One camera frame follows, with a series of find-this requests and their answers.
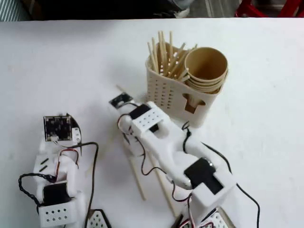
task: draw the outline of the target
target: cup rim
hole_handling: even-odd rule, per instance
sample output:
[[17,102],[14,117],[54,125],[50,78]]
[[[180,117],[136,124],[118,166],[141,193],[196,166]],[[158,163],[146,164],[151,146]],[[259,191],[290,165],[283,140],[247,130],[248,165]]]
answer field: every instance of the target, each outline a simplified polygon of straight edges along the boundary
[[187,73],[188,73],[188,75],[190,76],[190,78],[193,78],[194,80],[196,80],[196,81],[198,81],[198,82],[202,82],[202,83],[211,83],[211,82],[216,82],[216,81],[218,81],[218,80],[221,80],[223,77],[225,77],[225,75],[226,75],[226,73],[227,73],[227,70],[228,70],[228,61],[227,61],[227,58],[226,58],[226,56],[225,56],[222,52],[220,52],[219,50],[217,50],[217,49],[215,49],[215,48],[212,48],[212,47],[198,47],[197,49],[191,50],[191,51],[186,55],[185,60],[184,60],[184,67],[185,67],[185,69],[189,68],[189,67],[186,66],[187,59],[188,59],[189,55],[190,55],[192,52],[197,51],[197,50],[200,50],[200,49],[212,49],[212,50],[214,50],[214,51],[216,51],[216,52],[219,52],[219,53],[224,57],[224,59],[225,59],[225,61],[226,61],[226,69],[225,69],[225,71],[222,73],[221,76],[219,76],[219,77],[217,77],[217,78],[214,78],[214,79],[208,79],[208,80],[207,80],[207,79],[201,79],[201,78],[195,77],[195,76],[193,76],[193,75],[189,72],[189,70],[187,70]]

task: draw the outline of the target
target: wire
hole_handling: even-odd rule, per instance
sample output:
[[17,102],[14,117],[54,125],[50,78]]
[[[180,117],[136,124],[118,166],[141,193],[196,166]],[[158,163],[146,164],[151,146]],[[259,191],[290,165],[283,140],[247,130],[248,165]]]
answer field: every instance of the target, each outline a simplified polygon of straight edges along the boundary
[[117,128],[118,128],[122,133],[124,133],[124,134],[126,134],[126,135],[130,135],[130,133],[124,132],[124,131],[120,128],[120,126],[119,126],[119,123],[120,123],[121,118],[124,117],[124,116],[126,116],[126,115],[130,116],[128,113],[124,113],[124,114],[122,114],[122,115],[118,118],[118,120],[117,120]]
[[91,191],[91,197],[90,197],[90,201],[89,201],[89,206],[87,209],[87,213],[86,213],[86,217],[85,217],[85,228],[87,227],[87,222],[89,220],[89,213],[90,213],[90,209],[92,206],[92,201],[93,201],[93,196],[94,196],[94,178],[95,178],[95,167],[96,167],[96,161],[97,161],[97,156],[98,156],[98,149],[99,146],[96,142],[87,142],[87,143],[81,143],[75,146],[70,146],[69,149],[73,149],[73,148],[77,148],[77,147],[82,147],[82,146],[87,146],[87,145],[95,145],[96,146],[96,151],[95,151],[95,156],[94,156],[94,162],[93,162],[93,173],[92,173],[92,191]]
[[[186,125],[188,122],[189,122],[189,121],[187,121],[187,122],[183,125],[183,127],[182,127],[182,130],[185,130],[185,129],[187,130],[186,139],[184,140],[183,145],[186,144],[186,141],[187,141],[187,140],[189,139],[189,137],[191,136],[191,131],[189,130],[189,126],[185,127],[185,125]],[[210,150],[212,150],[214,153],[216,153],[218,156],[220,156],[220,157],[226,162],[226,164],[227,164],[227,166],[228,166],[228,169],[229,169],[229,172],[232,174],[231,166],[230,166],[230,163],[229,163],[228,159],[227,159],[222,153],[220,153],[219,151],[217,151],[217,150],[214,149],[213,147],[211,147],[211,146],[209,146],[209,145],[207,145],[207,144],[205,144],[205,143],[203,143],[203,142],[201,142],[201,143],[204,144],[208,149],[210,149]],[[243,190],[243,189],[241,188],[241,186],[240,186],[238,183],[237,183],[237,187],[238,187],[238,189],[240,189],[240,191],[241,191],[242,193],[244,193],[249,199],[251,199],[251,200],[256,204],[256,206],[257,206],[256,227],[259,228],[259,223],[260,223],[260,211],[261,211],[261,208],[260,208],[259,203],[258,203],[252,196],[250,196],[247,192],[245,192],[245,190]]]
[[72,148],[63,149],[63,150],[60,151],[60,153],[59,153],[58,162],[59,162],[59,157],[62,155],[62,152],[64,152],[64,151],[74,151],[74,152],[76,152],[77,158],[76,158],[75,164],[77,165],[77,167],[78,167],[78,169],[79,169],[79,165],[78,165],[79,153],[78,153],[78,150],[75,150],[75,149],[72,149]]
[[41,173],[24,173],[22,174],[19,179],[18,179],[18,183],[19,183],[19,189],[20,191],[22,191],[24,194],[26,194],[28,197],[30,197],[32,200],[34,200],[35,204],[37,205],[37,213],[38,212],[38,208],[42,205],[41,203],[39,203],[38,199],[36,198],[35,195],[30,194],[28,191],[26,191],[23,187],[22,187],[22,178],[24,177],[41,177],[43,179],[46,179],[47,181],[51,182],[51,183],[55,183],[56,182],[56,177],[52,176],[52,175],[45,175],[45,174],[41,174]]
[[[138,137],[135,136],[135,139],[139,142],[139,144],[141,145],[142,150],[143,150],[143,160],[142,160],[142,166],[141,166],[142,174],[143,174],[144,176],[148,176],[148,175],[149,175],[153,170],[155,170],[155,169],[159,169],[159,170],[162,171],[164,174],[167,174],[163,169],[161,169],[160,167],[157,167],[157,166],[156,166],[156,167],[153,167],[152,169],[150,169],[150,171],[147,172],[147,173],[144,173],[144,172],[143,172],[143,165],[144,165],[144,162],[145,162],[145,160],[146,160],[146,149],[144,148],[142,142],[138,139]],[[184,201],[187,200],[187,204],[188,204],[188,213],[189,213],[189,218],[190,218],[191,227],[192,227],[192,228],[195,228],[194,221],[193,221],[193,219],[192,219],[192,215],[191,215],[191,211],[190,211],[190,198],[191,198],[191,196],[192,196],[192,193],[190,193],[189,196],[188,196],[187,198],[185,198],[185,199],[182,199],[182,200],[181,200],[181,199],[176,199],[176,198],[174,197],[174,192],[175,192],[176,185],[175,185],[174,181],[172,181],[172,183],[173,183],[172,198],[173,198],[175,201],[177,201],[177,202],[184,202]]]
[[[203,142],[202,142],[202,144],[204,144],[208,149],[212,150],[214,153],[216,153],[218,156],[220,156],[226,162],[226,164],[228,166],[228,169],[229,169],[229,172],[232,173],[230,163],[229,163],[228,159],[223,154],[221,154],[219,151],[217,151],[216,149],[212,148],[211,146],[209,146],[209,145],[207,145]],[[240,189],[240,191],[242,193],[244,193],[249,199],[251,199],[256,204],[256,206],[257,206],[256,227],[259,228],[260,213],[261,213],[261,208],[260,208],[259,203],[252,196],[250,196],[247,192],[245,192],[245,190],[243,190],[238,183],[237,183],[237,187],[238,187],[238,189]]]
[[136,140],[139,142],[139,144],[142,146],[142,150],[143,150],[143,160],[142,160],[142,166],[141,166],[142,174],[143,174],[144,176],[148,176],[153,170],[156,170],[156,169],[162,171],[164,174],[167,174],[162,168],[157,167],[157,166],[156,166],[156,167],[153,167],[152,169],[150,169],[150,171],[148,171],[147,173],[144,173],[144,172],[143,172],[143,165],[144,165],[144,162],[145,162],[145,160],[146,160],[146,149],[144,148],[142,142],[141,142],[136,136],[135,136],[135,139],[136,139]]
[[177,201],[177,202],[185,202],[189,197],[190,197],[190,195],[189,196],[187,196],[186,198],[184,198],[184,199],[176,199],[175,197],[174,197],[174,192],[175,192],[175,183],[172,181],[172,183],[173,183],[173,191],[172,191],[172,198],[175,200],[175,201]]
[[133,105],[133,106],[135,106],[135,107],[139,107],[137,104],[135,104],[135,103],[131,103],[131,102],[127,102],[127,103],[124,103],[122,106],[120,106],[119,108],[121,108],[121,107],[124,107],[125,105]]

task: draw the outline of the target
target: perforated basket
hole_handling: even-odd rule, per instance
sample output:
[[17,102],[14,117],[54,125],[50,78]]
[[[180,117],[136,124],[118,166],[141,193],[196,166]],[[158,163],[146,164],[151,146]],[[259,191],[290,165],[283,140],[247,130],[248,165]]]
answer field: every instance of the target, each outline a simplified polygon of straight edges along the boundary
[[[193,127],[200,127],[223,86],[214,94],[196,91],[182,82],[164,77],[153,71],[150,56],[146,61],[146,68],[147,101],[153,101],[169,115],[189,121]],[[201,100],[196,108],[189,105],[187,100],[189,96],[194,96]]]

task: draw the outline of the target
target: white robot part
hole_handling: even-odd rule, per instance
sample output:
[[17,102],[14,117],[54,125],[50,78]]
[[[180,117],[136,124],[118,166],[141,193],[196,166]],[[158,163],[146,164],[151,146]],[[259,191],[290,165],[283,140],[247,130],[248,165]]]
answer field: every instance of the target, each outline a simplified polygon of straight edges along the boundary
[[72,128],[72,140],[46,142],[43,135],[39,154],[36,157],[34,173],[52,175],[57,178],[55,183],[34,177],[37,182],[37,199],[44,202],[44,188],[50,185],[66,184],[66,193],[71,198],[69,202],[55,205],[41,206],[39,210],[40,226],[65,228],[82,228],[86,218],[86,198],[85,195],[76,189],[76,175],[78,166],[76,161],[80,155],[77,149],[67,149],[69,146],[77,145],[81,142],[81,134],[78,127]]
[[[192,190],[190,210],[194,223],[200,224],[214,208],[222,203],[236,182],[232,174],[223,168],[222,159],[195,136],[188,138],[185,144],[186,152],[184,152],[183,142],[186,132],[173,123],[170,117],[153,102],[148,102],[146,105],[150,107],[150,110],[135,119],[125,115],[119,124],[128,131],[125,132],[128,133],[125,137],[131,142],[134,141],[134,137],[140,140],[146,152],[150,152],[156,158],[160,167],[177,186]],[[152,132],[151,128],[155,125],[158,126],[158,130]],[[138,150],[136,144],[138,143],[133,142],[129,147],[134,155],[139,154],[136,151]],[[212,178],[221,185],[220,190],[215,192],[203,182],[193,187],[191,179],[185,175],[185,170],[201,159],[208,161],[210,166],[214,167],[215,172]],[[185,208],[183,214],[188,215],[188,208]]]

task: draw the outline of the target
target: paper cup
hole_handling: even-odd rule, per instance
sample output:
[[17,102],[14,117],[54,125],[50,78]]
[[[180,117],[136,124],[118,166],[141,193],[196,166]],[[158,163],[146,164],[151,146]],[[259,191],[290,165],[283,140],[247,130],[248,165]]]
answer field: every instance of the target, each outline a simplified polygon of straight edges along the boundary
[[192,81],[212,83],[223,80],[227,70],[226,57],[211,47],[201,47],[191,51],[185,58],[185,69]]

